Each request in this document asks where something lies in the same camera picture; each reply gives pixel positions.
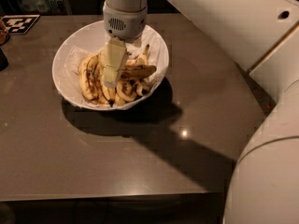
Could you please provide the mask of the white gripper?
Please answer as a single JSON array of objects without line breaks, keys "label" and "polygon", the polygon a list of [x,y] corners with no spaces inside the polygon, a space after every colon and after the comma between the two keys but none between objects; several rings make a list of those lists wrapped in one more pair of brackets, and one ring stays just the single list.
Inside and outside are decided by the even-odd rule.
[{"label": "white gripper", "polygon": [[137,12],[124,12],[104,3],[104,27],[113,37],[104,46],[103,82],[106,87],[116,87],[128,59],[128,51],[122,40],[135,40],[141,36],[146,26],[147,12],[146,8]]}]

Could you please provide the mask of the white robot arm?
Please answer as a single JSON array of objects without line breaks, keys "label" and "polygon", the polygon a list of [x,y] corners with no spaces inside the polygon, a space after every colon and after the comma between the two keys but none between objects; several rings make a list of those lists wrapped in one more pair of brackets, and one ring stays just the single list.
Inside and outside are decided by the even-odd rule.
[{"label": "white robot arm", "polygon": [[[216,41],[276,101],[235,166],[222,224],[299,224],[298,3],[167,0]],[[105,0],[104,16],[147,0]]]}]

